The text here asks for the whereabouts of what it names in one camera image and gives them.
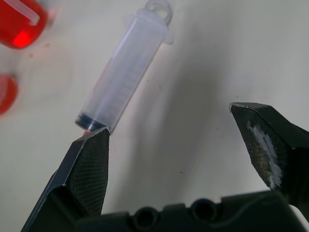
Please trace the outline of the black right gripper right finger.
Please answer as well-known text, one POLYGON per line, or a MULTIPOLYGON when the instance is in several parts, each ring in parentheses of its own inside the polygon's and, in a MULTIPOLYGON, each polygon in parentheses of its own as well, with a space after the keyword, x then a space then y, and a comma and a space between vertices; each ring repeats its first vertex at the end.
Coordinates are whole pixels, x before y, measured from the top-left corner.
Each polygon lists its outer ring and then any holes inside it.
POLYGON ((251 163, 263 182, 290 205, 309 210, 309 133, 270 105, 230 104, 251 163))

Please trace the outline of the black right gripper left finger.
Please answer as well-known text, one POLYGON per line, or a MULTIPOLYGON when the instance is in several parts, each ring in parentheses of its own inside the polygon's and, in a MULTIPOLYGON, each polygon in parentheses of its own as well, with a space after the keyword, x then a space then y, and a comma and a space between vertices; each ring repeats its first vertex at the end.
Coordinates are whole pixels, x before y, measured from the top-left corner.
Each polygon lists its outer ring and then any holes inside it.
POLYGON ((30 213, 24 232, 73 232, 100 216, 108 184, 110 131, 103 127, 75 140, 30 213))

